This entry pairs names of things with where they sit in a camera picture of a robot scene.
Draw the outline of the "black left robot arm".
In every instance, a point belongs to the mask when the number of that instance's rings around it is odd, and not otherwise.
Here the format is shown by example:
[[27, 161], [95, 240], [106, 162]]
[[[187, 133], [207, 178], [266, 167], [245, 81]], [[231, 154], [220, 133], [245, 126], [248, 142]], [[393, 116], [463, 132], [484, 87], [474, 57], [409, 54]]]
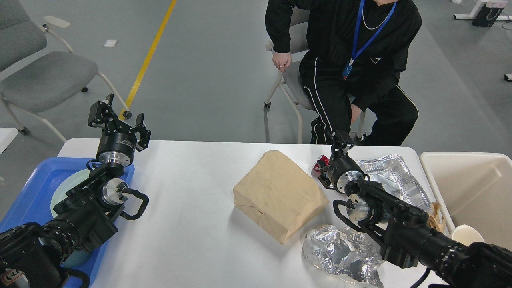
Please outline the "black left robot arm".
[[86, 273], [62, 264], [78, 250], [89, 253], [102, 246], [117, 233], [117, 217], [136, 220], [146, 210], [148, 196], [129, 188], [121, 177], [135, 151], [148, 147], [151, 131], [143, 113], [134, 127], [120, 120], [112, 109], [113, 98], [109, 94], [91, 106], [88, 126], [102, 130], [97, 155], [86, 163], [88, 178], [54, 206], [56, 217], [1, 233], [2, 288], [62, 288], [71, 277], [87, 288]]

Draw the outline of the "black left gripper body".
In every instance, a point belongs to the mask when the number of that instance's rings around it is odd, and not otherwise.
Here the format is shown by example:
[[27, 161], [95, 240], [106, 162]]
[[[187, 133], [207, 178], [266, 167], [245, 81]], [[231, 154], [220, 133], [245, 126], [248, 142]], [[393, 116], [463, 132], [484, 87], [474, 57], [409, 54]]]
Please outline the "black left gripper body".
[[130, 166], [133, 163], [136, 136], [132, 133], [132, 127], [126, 123], [100, 126], [102, 135], [96, 153], [96, 159], [101, 163], [114, 162], [122, 166]]

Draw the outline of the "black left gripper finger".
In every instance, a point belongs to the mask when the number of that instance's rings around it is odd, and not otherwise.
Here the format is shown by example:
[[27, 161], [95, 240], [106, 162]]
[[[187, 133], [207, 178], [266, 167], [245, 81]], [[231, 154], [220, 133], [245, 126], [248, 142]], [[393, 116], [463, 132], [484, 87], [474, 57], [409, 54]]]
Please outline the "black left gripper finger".
[[134, 148], [141, 152], [145, 150], [150, 142], [151, 131], [144, 124], [144, 113], [137, 115], [135, 126], [130, 129], [130, 133], [135, 137]]
[[112, 109], [114, 94], [109, 94], [105, 100], [92, 104], [88, 116], [88, 126], [101, 130], [116, 130], [120, 126], [120, 120]]

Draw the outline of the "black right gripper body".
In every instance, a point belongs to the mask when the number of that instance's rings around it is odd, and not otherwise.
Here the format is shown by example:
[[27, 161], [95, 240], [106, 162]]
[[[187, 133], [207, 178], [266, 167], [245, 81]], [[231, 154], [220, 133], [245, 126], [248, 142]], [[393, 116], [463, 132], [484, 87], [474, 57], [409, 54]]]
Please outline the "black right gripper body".
[[344, 188], [351, 182], [362, 182], [365, 174], [349, 156], [330, 160], [327, 175], [319, 175], [319, 181], [326, 189], [344, 194]]

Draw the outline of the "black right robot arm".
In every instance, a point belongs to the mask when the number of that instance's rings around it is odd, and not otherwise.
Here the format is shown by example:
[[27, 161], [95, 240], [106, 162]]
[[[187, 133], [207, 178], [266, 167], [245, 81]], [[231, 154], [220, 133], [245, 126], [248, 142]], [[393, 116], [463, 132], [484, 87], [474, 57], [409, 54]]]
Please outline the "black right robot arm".
[[481, 241], [465, 246], [428, 226], [429, 215], [389, 194], [373, 182], [348, 155], [354, 145], [347, 132], [332, 134], [328, 164], [318, 160], [319, 180], [327, 189], [345, 193], [333, 201], [334, 213], [347, 226], [367, 233], [380, 246], [380, 255], [400, 268], [426, 266], [419, 286], [434, 271], [445, 288], [510, 288], [511, 252]]

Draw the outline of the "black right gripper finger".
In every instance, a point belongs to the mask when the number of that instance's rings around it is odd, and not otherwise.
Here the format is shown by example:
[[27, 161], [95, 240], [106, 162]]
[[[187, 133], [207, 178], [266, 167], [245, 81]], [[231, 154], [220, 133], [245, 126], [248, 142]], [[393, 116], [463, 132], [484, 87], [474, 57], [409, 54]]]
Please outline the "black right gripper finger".
[[353, 139], [347, 132], [333, 132], [331, 140], [331, 157], [345, 157], [348, 151], [355, 146]]

